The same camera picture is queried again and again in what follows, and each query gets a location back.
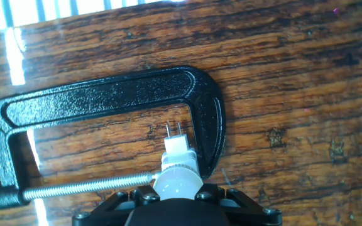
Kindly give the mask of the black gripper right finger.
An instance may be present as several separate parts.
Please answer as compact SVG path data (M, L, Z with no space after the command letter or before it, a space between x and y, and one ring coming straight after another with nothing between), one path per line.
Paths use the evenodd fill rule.
M203 184L195 201L219 207L231 225L282 226L282 211L263 207L235 188L225 190L215 184Z

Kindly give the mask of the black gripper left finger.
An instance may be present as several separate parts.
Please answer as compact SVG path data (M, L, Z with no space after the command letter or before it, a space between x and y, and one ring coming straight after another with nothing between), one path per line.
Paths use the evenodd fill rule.
M129 193L113 194L91 212L76 213L72 226L123 226L134 209L159 201L160 196L151 185L138 186Z

